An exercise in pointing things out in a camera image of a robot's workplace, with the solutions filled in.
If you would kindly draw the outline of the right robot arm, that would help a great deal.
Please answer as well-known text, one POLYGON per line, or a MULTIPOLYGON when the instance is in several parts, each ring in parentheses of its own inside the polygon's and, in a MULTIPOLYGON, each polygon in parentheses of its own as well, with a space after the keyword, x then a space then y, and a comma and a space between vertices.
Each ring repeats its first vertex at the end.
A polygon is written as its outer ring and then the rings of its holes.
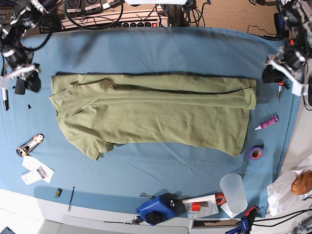
POLYGON ((25 0, 18 4, 11 17, 0 19, 0 54, 3 67, 0 74, 0 88, 7 89, 10 80, 16 79, 15 94, 23 95, 26 90, 39 92, 40 65, 33 63, 34 52, 46 45, 56 28, 55 0, 25 0), (52 17, 52 27, 46 39, 35 48, 25 47, 20 39, 28 30, 35 28, 45 15, 52 17))

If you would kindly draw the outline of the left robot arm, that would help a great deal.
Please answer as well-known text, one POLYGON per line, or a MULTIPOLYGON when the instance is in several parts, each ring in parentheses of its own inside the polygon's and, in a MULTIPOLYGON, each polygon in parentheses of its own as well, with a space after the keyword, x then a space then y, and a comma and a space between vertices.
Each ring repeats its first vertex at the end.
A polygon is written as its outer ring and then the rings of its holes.
POLYGON ((268 55, 262 74, 264 83, 291 81, 291 93, 300 97, 308 95, 304 70, 312 59, 312 9, 307 0, 276 0, 280 17, 294 35, 284 38, 277 53, 268 55))

